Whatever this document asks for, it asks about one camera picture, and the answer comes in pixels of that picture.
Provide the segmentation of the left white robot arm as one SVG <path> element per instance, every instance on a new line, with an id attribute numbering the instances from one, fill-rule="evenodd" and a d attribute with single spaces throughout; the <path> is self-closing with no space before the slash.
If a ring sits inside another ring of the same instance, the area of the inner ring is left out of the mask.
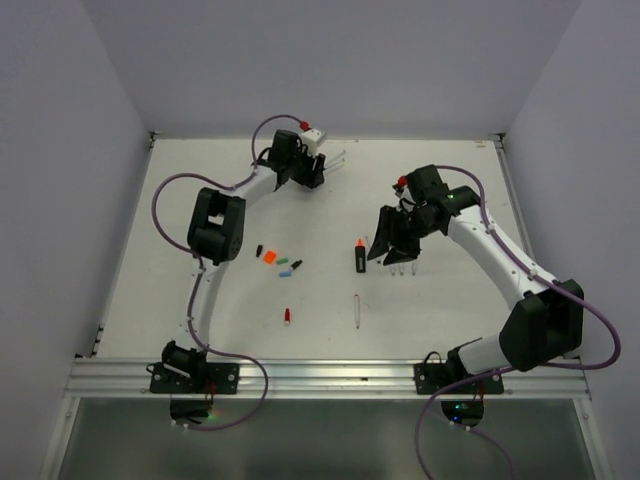
<path id="1" fill-rule="evenodd" d="M 185 319 L 162 352 L 163 366 L 185 392 L 197 392 L 207 383 L 213 308 L 223 276 L 241 250 L 247 209 L 290 180 L 310 189 L 322 185 L 325 137 L 316 128 L 278 130 L 247 179 L 229 187 L 210 181 L 199 191 L 183 248 L 194 259 L 193 286 Z"/>

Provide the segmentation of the yellow cap marker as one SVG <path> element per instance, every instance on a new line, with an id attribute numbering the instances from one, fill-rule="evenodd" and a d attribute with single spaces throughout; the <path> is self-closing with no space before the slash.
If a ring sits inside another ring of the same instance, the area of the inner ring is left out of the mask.
<path id="1" fill-rule="evenodd" d="M 346 159 L 345 158 L 341 158 L 339 160 L 336 160 L 335 162 L 329 164 L 325 168 L 324 172 L 325 173 L 330 173 L 330 172 L 333 172 L 335 170 L 338 170 L 338 169 L 342 168 L 345 165 L 345 163 L 346 163 Z"/>

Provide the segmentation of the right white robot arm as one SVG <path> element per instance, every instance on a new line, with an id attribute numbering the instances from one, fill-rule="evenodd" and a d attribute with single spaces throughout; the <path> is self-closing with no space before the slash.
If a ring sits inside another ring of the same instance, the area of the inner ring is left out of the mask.
<path id="1" fill-rule="evenodd" d="M 583 290 L 573 280 L 557 280 L 504 237 L 486 210 L 483 187 L 450 188 L 438 167 L 428 165 L 400 177 L 393 190 L 398 203 L 381 207 L 369 259 L 386 266 L 415 261 L 421 240 L 439 232 L 471 256 L 510 310 L 499 333 L 460 345 L 427 368 L 430 382 L 464 393 L 481 374 L 526 372 L 581 345 Z"/>

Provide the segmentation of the orange highlighter cap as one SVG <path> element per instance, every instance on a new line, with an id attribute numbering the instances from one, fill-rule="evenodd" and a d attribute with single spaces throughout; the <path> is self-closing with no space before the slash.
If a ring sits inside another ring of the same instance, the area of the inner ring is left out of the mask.
<path id="1" fill-rule="evenodd" d="M 269 250 L 263 256 L 263 261 L 267 264 L 273 264 L 277 260 L 277 253 L 275 251 Z"/>

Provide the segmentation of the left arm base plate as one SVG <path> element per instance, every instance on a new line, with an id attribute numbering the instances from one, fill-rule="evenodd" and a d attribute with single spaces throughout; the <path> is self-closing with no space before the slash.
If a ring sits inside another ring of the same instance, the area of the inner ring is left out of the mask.
<path id="1" fill-rule="evenodd" d="M 153 394 L 235 395 L 240 366 L 237 363 L 207 362 L 198 373 L 186 375 L 162 362 L 148 364 L 149 391 Z"/>

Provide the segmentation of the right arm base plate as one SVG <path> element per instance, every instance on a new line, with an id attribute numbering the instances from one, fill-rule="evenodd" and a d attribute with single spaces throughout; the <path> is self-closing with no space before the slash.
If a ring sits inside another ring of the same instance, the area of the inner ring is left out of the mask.
<path id="1" fill-rule="evenodd" d="M 500 375 L 489 376 L 480 380 L 470 381 L 472 375 L 454 375 L 444 363 L 419 362 L 413 365 L 414 384 L 418 395 L 432 395 L 437 391 L 456 382 L 465 381 L 446 391 L 446 394 L 454 395 L 500 395 L 505 392 L 502 377 Z"/>

